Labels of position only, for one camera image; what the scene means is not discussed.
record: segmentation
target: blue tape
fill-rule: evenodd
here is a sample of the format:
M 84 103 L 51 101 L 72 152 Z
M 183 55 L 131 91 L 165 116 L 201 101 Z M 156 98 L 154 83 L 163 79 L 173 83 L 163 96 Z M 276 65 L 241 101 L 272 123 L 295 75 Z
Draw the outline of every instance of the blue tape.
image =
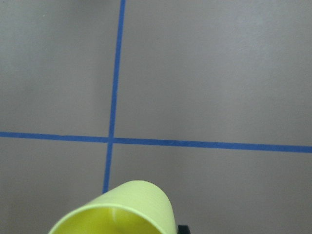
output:
M 121 0 L 120 1 L 120 10 L 119 10 L 119 20 L 118 20 L 117 41 L 116 41 L 114 79 L 113 79 L 112 102 L 111 102 L 111 115 L 110 115 L 110 122 L 109 122 L 109 136 L 108 136 L 108 145 L 107 145 L 107 153 L 106 153 L 106 165 L 105 165 L 103 193 L 107 192 L 108 188 L 109 188 L 109 177 L 110 177 L 110 170 L 111 170 L 113 143 L 114 143 L 114 132 L 115 132 L 115 121 L 116 121 L 117 92 L 118 92 L 120 54 L 121 54 L 121 43 L 122 43 L 122 32 L 123 32 L 125 6 L 126 6 L 126 0 Z
M 38 134 L 38 133 L 0 132 L 0 137 L 40 139 L 40 140 L 64 140 L 64 141 L 81 141 L 81 142 L 100 142 L 100 143 L 107 143 L 108 142 L 108 137 L 100 137 L 100 136 L 62 136 L 62 135 Z
M 268 145 L 268 144 L 246 144 L 246 143 L 183 141 L 183 140 L 157 140 L 157 139 L 135 139 L 135 138 L 114 138 L 114 143 L 134 144 L 134 145 L 159 145 L 159 146 L 231 149 L 231 150 L 256 150 L 256 151 L 312 153 L 312 146 L 295 146 L 295 145 Z

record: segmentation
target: gray floor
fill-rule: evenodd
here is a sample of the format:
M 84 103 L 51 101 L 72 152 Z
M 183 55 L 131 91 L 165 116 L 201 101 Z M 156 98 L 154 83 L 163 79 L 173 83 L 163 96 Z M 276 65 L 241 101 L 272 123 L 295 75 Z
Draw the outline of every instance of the gray floor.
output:
M 0 131 L 107 137 L 119 1 L 0 2 Z M 312 2 L 129 0 L 116 137 L 312 145 Z M 106 144 L 0 138 L 0 233 L 101 194 Z M 310 234 L 312 155 L 115 144 L 192 234 Z

